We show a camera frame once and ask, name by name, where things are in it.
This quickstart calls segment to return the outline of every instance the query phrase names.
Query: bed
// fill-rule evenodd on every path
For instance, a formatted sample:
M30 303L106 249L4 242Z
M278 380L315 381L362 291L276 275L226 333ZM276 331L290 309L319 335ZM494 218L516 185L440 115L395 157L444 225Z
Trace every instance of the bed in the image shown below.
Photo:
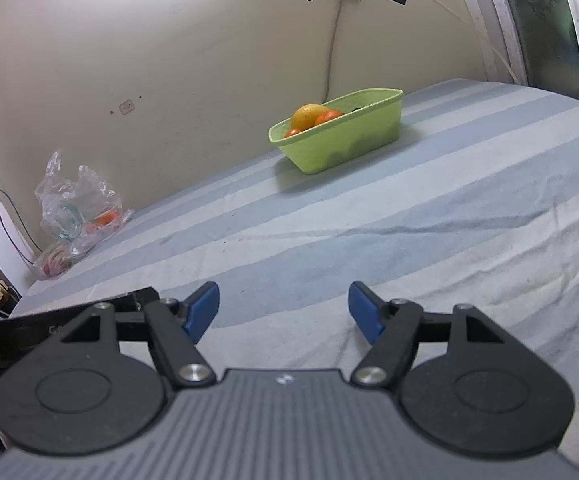
M437 312L473 303L569 380L561 450L579 465L579 101L470 80L410 94L397 142L316 175L273 152L185 190L14 314L143 286L184 298L206 280L221 309L199 348L217 371L349 373L368 348L347 311L354 280Z

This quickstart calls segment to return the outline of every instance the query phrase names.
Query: green plastic basket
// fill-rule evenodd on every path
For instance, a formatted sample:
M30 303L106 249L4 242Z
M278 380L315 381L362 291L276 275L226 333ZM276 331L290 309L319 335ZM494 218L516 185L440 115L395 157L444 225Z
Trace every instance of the green plastic basket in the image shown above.
M358 90L325 103L345 115L287 139L291 119L284 120L271 127L269 141L303 173L318 173L398 139L402 98L402 90Z

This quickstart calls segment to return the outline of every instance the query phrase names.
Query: gray gripper base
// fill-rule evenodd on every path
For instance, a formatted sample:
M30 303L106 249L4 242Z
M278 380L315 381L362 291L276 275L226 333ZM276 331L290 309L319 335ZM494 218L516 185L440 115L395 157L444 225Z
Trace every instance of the gray gripper base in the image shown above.
M556 452L470 460L427 442L384 392L338 370L230 370L217 386L178 394L125 446L78 458L10 449L0 480L579 480Z

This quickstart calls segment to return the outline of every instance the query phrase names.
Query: clear plastic bag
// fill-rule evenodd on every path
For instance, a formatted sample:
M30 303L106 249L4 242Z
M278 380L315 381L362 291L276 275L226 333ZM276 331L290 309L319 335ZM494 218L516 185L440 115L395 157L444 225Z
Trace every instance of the clear plastic bag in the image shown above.
M43 210L40 225L56 238L34 262L41 278L65 272L134 213L123 209L117 193L91 168L80 166L74 182L59 176L60 163L55 152L35 191Z

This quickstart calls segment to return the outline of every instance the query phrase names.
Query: lemon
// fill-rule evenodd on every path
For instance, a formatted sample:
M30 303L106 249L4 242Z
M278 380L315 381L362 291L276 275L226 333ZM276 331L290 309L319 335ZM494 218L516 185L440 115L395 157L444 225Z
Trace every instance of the lemon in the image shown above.
M314 126L318 116L328 109L323 105L305 105L301 106L291 116L291 127L298 130L307 130Z

